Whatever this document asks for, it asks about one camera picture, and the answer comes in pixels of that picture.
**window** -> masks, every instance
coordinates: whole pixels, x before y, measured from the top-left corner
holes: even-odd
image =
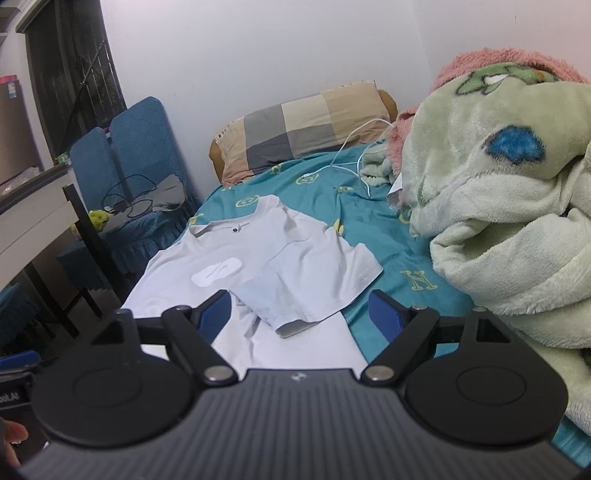
[[[18,31],[27,36],[35,102],[56,157],[125,110],[100,0],[49,0]]]

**pink fleece blanket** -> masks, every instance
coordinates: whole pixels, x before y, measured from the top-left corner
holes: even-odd
[[[503,48],[501,50],[484,48],[458,55],[453,62],[439,72],[431,91],[437,90],[440,86],[466,73],[494,63],[509,61],[552,73],[565,82],[591,83],[564,60],[557,60],[537,51],[518,50],[517,48]],[[388,137],[388,156],[392,161],[392,168],[396,175],[402,170],[402,147],[410,132],[417,109],[418,107],[412,107],[399,113]]]

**yellow toy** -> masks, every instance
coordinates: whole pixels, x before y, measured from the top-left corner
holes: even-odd
[[[92,225],[95,227],[95,230],[100,232],[105,227],[105,224],[107,221],[109,221],[109,218],[111,218],[112,215],[108,214],[104,210],[91,210],[88,212],[88,217],[90,218]]]
[[[102,231],[102,229],[105,227],[105,224],[112,216],[112,213],[107,213],[104,210],[91,210],[90,212],[88,212],[88,218],[90,218],[90,221],[92,222],[92,225],[95,227],[95,230],[97,232]],[[70,230],[74,234],[74,238],[76,238],[76,240],[82,240],[82,237],[80,236],[80,233],[76,228],[76,225],[72,225],[70,227]]]

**plastic bag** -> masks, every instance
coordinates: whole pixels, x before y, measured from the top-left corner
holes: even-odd
[[[36,177],[37,175],[39,175],[39,173],[40,173],[39,167],[27,168],[24,172],[19,173],[19,175],[17,175],[13,179],[10,179],[7,182],[0,185],[0,196],[10,193],[15,188],[17,188],[20,185],[22,185],[23,183],[25,183],[26,181],[29,181],[33,177]]]

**white charging cable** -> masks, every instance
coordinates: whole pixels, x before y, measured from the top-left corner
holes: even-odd
[[[362,178],[361,175],[359,173],[359,167],[361,164],[361,159],[363,158],[363,156],[365,155],[365,152],[367,151],[367,149],[369,147],[371,147],[372,145],[374,145],[377,140],[371,142],[367,147],[365,147],[363,149],[362,154],[359,156],[359,158],[357,159],[357,162],[351,162],[351,163],[343,163],[341,165],[334,165],[336,157],[339,156],[339,153],[341,153],[345,147],[345,145],[347,144],[347,142],[349,141],[349,138],[351,138],[351,135],[353,135],[356,131],[362,129],[363,127],[366,127],[367,125],[369,125],[371,122],[383,122],[385,124],[388,124],[389,126],[393,127],[393,125],[388,122],[387,120],[384,120],[383,118],[372,118],[371,120],[368,120],[367,122],[365,122],[363,125],[358,126],[357,128],[355,128],[350,134],[349,136],[345,139],[344,143],[340,146],[339,150],[337,151],[337,153],[335,154],[335,156],[333,157],[333,159],[330,161],[330,163],[328,165],[325,165],[324,167],[320,167],[318,170],[310,172],[310,173],[304,173],[302,175],[302,178],[307,178],[307,177],[311,177],[312,175],[317,174],[318,172],[324,170],[325,168],[329,168],[329,167],[334,167],[334,168],[339,168],[341,170],[346,170],[350,173],[352,173],[353,175],[355,175],[356,177],[359,177],[359,179],[361,180],[361,182],[367,187],[368,189],[368,197],[371,198],[371,194],[369,193],[369,184],[367,182],[365,182]],[[354,172],[353,170],[350,170],[349,168],[345,168],[343,165],[357,165],[357,172]]]

